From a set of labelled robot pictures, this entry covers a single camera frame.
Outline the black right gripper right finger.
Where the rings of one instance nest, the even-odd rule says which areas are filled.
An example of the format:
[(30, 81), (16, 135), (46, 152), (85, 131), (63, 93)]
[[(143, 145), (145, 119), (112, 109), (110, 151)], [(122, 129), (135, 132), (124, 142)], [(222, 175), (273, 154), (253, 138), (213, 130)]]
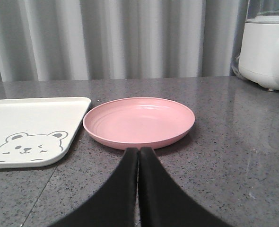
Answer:
[(162, 166), (152, 148), (139, 153), (139, 211), (143, 227), (227, 227), (189, 197)]

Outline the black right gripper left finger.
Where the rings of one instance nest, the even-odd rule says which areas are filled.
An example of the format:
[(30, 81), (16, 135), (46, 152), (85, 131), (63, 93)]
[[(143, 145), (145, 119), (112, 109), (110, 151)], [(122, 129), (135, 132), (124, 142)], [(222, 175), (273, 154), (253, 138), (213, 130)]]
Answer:
[(108, 180), (85, 203), (52, 227), (132, 227), (138, 177), (138, 149), (127, 148)]

